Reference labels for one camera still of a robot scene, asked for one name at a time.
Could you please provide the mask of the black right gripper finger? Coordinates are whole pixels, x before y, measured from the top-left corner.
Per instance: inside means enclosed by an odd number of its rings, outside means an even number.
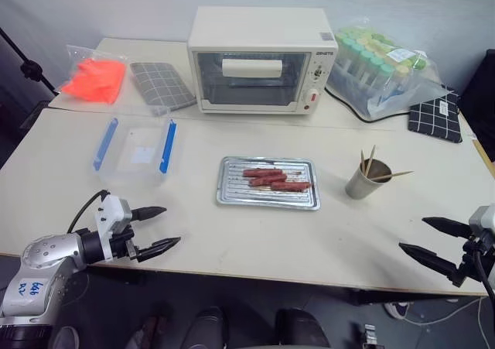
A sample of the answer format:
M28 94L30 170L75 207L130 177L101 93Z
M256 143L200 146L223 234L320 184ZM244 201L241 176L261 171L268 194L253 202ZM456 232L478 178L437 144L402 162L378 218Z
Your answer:
M444 258L440 258L433 251L429 251L428 249L417 245L410 245L402 242L400 242L398 246L406 255L437 273L444 276L456 276L459 274L459 270L454 263L449 262Z
M470 238L470 226L445 217L423 217L422 221L437 231L456 238Z

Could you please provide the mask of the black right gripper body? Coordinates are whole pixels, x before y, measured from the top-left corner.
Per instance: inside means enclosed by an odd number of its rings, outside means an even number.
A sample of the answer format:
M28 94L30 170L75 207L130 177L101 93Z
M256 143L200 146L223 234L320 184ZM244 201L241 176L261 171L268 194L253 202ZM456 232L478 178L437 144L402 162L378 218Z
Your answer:
M463 245L463 257L458 267L459 274L452 277L454 286L460 287L465 279L474 279L494 287L494 235L484 230L479 236L472 236Z

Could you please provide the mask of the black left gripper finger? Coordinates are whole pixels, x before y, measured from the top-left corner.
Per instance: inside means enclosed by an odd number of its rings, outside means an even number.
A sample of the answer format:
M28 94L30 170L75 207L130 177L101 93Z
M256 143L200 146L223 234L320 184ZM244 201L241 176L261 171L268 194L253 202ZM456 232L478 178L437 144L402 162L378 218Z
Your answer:
M153 242L151 246L139 249L136 252L137 262L144 262L150 258L160 256L161 254L168 251L170 248L174 247L177 243L181 241L181 237L174 238L164 238L162 240Z
M131 221L146 221L166 211L167 209L165 207L140 207L131 211Z

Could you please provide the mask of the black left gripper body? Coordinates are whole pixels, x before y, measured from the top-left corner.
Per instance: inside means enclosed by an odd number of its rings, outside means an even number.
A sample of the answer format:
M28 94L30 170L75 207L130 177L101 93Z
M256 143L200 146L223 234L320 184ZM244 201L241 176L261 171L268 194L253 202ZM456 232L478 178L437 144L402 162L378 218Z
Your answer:
M138 248L133 243L134 236L131 226L126 226L121 233L113 234L110 238L112 257L135 260L138 257Z

